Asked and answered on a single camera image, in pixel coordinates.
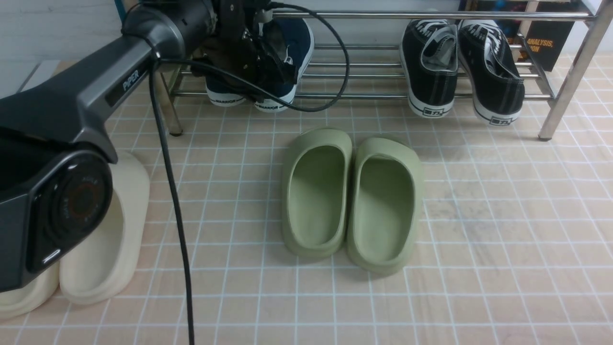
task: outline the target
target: metal rack bar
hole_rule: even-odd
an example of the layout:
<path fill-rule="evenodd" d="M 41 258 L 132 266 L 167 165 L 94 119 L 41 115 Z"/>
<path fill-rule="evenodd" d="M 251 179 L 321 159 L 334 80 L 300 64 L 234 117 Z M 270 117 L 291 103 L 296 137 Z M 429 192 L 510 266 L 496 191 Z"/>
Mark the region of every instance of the metal rack bar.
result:
<path fill-rule="evenodd" d="M 590 25 L 587 34 L 585 34 L 585 39 L 579 47 L 579 51 L 566 75 L 566 79 L 562 83 L 557 97 L 553 100 L 551 110 L 543 123 L 541 132 L 538 134 L 538 137 L 543 141 L 551 140 L 553 137 L 556 128 L 558 128 L 560 121 L 562 121 L 562 116 L 564 116 L 575 91 L 579 87 L 583 75 L 590 66 L 590 62 L 592 62 L 594 54 L 611 24 L 613 19 L 613 0 L 602 0 L 596 17 L 597 19 Z"/>
<path fill-rule="evenodd" d="M 510 44 L 511 49 L 522 49 L 521 44 Z M 398 50 L 395 44 L 346 44 L 347 50 Z M 315 50 L 341 50 L 338 44 L 316 44 Z"/>
<path fill-rule="evenodd" d="M 309 67 L 324 67 L 324 68 L 345 68 L 345 63 L 326 63 L 326 62 L 310 62 Z M 402 65 L 399 62 L 388 63 L 350 63 L 351 68 L 401 68 Z"/>
<path fill-rule="evenodd" d="M 306 12 L 275 11 L 278 18 L 311 18 Z M 325 19 L 510 19 L 543 21 L 584 21 L 596 17 L 587 12 L 402 12 L 402 11 L 321 11 Z"/>
<path fill-rule="evenodd" d="M 570 72 L 566 76 L 562 87 L 558 93 L 551 86 L 546 73 L 542 67 L 536 63 L 530 49 L 521 36 L 520 44 L 512 44 L 511 49 L 525 49 L 530 56 L 531 61 L 516 63 L 519 68 L 528 68 L 531 73 L 521 74 L 524 79 L 536 79 L 539 88 L 543 92 L 542 95 L 530 94 L 525 95 L 528 101 L 547 101 L 551 106 L 549 115 L 547 116 L 543 127 L 539 133 L 539 138 L 542 140 L 550 140 L 555 130 L 562 120 L 563 114 L 566 112 L 571 99 L 579 86 L 579 82 L 583 78 L 600 42 L 602 41 L 605 32 L 613 18 L 613 0 L 602 0 L 597 11 L 587 2 L 581 0 L 587 8 L 586 13 L 545 13 L 545 12 L 356 12 L 356 11 L 323 11 L 318 12 L 325 18 L 331 19 L 410 19 L 410 18 L 455 18 L 455 19 L 512 19 L 512 20 L 544 20 L 544 21 L 583 21 L 588 26 L 588 32 L 585 36 L 581 47 L 573 61 Z M 303 12 L 275 12 L 277 17 L 289 18 L 307 18 L 309 17 Z M 369 45 L 369 44 L 348 44 L 348 50 L 398 50 L 398 45 Z M 318 50 L 340 50 L 337 44 L 318 44 L 315 45 Z M 311 63 L 312 67 L 317 68 L 343 68 L 344 63 Z M 353 63 L 354 68 L 399 68 L 400 63 Z M 181 80 L 189 72 L 181 69 L 178 70 L 172 77 L 169 95 L 171 97 L 203 97 L 207 93 L 199 90 L 178 90 Z M 342 74 L 307 74 L 305 77 L 311 78 L 341 78 Z M 401 79 L 404 78 L 401 74 L 357 74 L 353 78 L 362 79 Z M 298 93 L 296 98 L 299 99 L 331 99 L 335 97 L 335 93 Z M 471 98 L 473 95 L 468 93 L 459 93 L 456 98 Z M 343 99 L 406 99 L 403 93 L 345 93 Z"/>
<path fill-rule="evenodd" d="M 206 96 L 206 91 L 197 91 L 197 90 L 177 90 L 171 92 L 171 96 L 176 97 L 203 97 Z M 336 97 L 336 93 L 334 92 L 303 92 L 297 93 L 296 98 L 298 99 L 332 99 Z M 471 93 L 457 93 L 455 95 L 456 98 L 472 98 L 473 95 Z M 549 101 L 552 99 L 551 96 L 548 95 L 526 95 L 526 99 L 532 101 Z M 344 93 L 341 96 L 341 99 L 372 99 L 372 100 L 385 100 L 385 99 L 406 99 L 406 93 Z"/>
<path fill-rule="evenodd" d="M 180 74 L 182 76 L 191 76 L 191 72 L 188 71 L 182 71 L 180 72 Z M 524 78 L 524 79 L 538 79 L 540 78 L 540 76 L 538 74 L 534 74 L 534 73 L 521 73 L 519 74 L 520 77 Z M 330 74 L 330 73 L 305 73 L 303 76 L 303 78 L 307 78 L 307 79 L 344 79 L 345 75 L 344 74 Z M 466 75 L 465 72 L 460 72 L 458 73 L 458 77 L 459 78 L 467 78 L 468 76 Z M 374 80 L 381 80 L 381 79 L 405 79 L 405 75 L 403 73 L 390 73 L 390 74 L 351 74 L 349 75 L 350 79 L 374 79 Z"/>
<path fill-rule="evenodd" d="M 521 42 L 521 44 L 524 47 L 526 47 L 526 54 L 528 54 L 528 57 L 532 61 L 535 61 L 535 55 L 532 52 L 532 50 L 528 47 L 528 42 L 526 42 L 526 38 L 524 37 L 524 35 L 522 33 L 517 33 L 517 38 Z M 555 99 L 556 92 L 554 88 L 551 86 L 551 83 L 549 82 L 549 78 L 547 77 L 547 74 L 545 73 L 545 70 L 541 67 L 541 65 L 539 65 L 538 63 L 535 63 L 530 68 L 530 70 L 536 71 L 536 75 L 538 76 L 536 78 L 536 84 L 541 90 L 541 92 L 546 95 L 551 95 L 551 98 Z"/>

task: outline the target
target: cream slipper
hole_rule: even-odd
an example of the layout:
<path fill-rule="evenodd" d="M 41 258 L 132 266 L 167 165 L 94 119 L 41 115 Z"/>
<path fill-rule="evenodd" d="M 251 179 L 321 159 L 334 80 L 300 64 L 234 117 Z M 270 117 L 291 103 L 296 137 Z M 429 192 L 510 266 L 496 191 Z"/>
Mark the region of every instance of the cream slipper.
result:
<path fill-rule="evenodd" d="M 0 293 L 0 320 L 31 312 L 43 304 L 59 284 L 59 264 L 54 264 L 22 289 Z"/>
<path fill-rule="evenodd" d="M 60 287 L 73 303 L 92 304 L 115 296 L 136 270 L 149 205 L 149 175 L 131 154 L 118 156 L 117 164 L 110 165 L 113 199 L 106 217 L 60 260 Z"/>

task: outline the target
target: black canvas sneaker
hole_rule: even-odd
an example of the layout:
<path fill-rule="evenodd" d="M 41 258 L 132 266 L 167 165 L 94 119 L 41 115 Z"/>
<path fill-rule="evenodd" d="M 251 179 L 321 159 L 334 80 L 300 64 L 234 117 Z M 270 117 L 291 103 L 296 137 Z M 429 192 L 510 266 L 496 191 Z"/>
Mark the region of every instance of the black canvas sneaker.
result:
<path fill-rule="evenodd" d="M 459 42 L 477 116 L 490 125 L 510 125 L 522 110 L 525 87 L 502 30 L 493 20 L 463 20 Z"/>
<path fill-rule="evenodd" d="M 400 44 L 409 106 L 425 118 L 443 117 L 457 85 L 457 27 L 446 20 L 411 20 Z"/>

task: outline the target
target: tiled floor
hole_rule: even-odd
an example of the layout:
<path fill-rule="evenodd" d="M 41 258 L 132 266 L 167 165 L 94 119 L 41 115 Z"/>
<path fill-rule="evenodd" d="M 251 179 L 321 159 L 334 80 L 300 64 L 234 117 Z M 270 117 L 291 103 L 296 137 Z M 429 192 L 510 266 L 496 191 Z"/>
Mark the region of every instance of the tiled floor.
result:
<path fill-rule="evenodd" d="M 570 57 L 552 74 L 560 84 Z M 468 100 L 430 121 L 405 103 L 353 101 L 317 114 L 228 110 L 178 100 L 169 137 L 193 271 L 197 343 L 216 345 L 610 344 L 613 339 L 613 55 L 599 55 L 554 139 L 526 103 L 509 128 Z M 202 82 L 187 82 L 202 87 Z M 309 82 L 304 88 L 336 83 Z M 352 89 L 404 90 L 403 81 Z M 93 306 L 58 292 L 0 323 L 0 344 L 186 345 L 183 272 L 148 95 L 107 122 L 113 142 L 151 173 L 138 270 Z M 280 158 L 301 131 L 389 133 L 424 162 L 424 214 L 409 265 L 379 278 L 341 250 L 299 259 L 280 236 Z"/>

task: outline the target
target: piper logo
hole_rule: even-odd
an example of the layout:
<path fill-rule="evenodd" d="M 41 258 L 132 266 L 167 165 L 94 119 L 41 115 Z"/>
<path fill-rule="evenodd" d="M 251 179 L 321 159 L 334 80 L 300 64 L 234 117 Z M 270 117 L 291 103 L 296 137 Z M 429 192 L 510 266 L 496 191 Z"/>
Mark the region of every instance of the piper logo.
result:
<path fill-rule="evenodd" d="M 123 82 L 123 90 L 127 91 L 128 89 L 130 89 L 132 85 L 136 83 L 136 80 L 138 80 L 139 77 L 139 70 L 137 69 L 136 71 L 134 71 L 134 73 L 132 73 L 131 76 L 128 77 L 125 82 Z"/>

